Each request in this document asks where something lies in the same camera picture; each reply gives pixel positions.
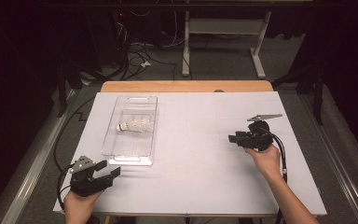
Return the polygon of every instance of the clear plastic container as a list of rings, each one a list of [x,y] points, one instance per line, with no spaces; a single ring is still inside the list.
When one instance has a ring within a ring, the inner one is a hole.
[[[119,96],[103,141],[109,164],[152,165],[156,96]]]

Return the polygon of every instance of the shuttlecock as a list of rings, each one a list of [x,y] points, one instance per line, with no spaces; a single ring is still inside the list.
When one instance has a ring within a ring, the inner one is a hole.
[[[153,127],[154,120],[151,115],[133,115],[127,120],[127,122],[118,124],[116,126],[116,130],[118,132],[130,131],[137,133],[152,133]]]

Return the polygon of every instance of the human arm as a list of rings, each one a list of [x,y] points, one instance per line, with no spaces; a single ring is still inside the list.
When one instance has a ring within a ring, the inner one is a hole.
[[[103,192],[82,197],[69,191],[63,199],[66,224],[85,224],[89,220],[94,204]]]
[[[281,208],[288,224],[318,223],[305,205],[290,190],[280,173],[280,152],[272,144],[264,151],[246,148],[245,152],[252,156],[255,165],[265,177],[269,187]]]

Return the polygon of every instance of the human hand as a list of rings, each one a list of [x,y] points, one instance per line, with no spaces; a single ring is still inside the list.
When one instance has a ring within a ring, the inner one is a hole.
[[[269,145],[266,150],[256,151],[246,148],[245,152],[252,156],[255,165],[260,173],[265,177],[273,177],[280,174],[280,152],[274,145]]]
[[[63,199],[65,205],[65,220],[67,224],[86,223],[92,213],[94,203],[103,192],[91,194],[88,197],[82,197],[69,191]]]

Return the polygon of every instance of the wooden tabletop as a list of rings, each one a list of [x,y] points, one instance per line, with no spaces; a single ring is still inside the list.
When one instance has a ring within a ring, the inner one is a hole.
[[[266,80],[107,81],[101,92],[273,91]]]

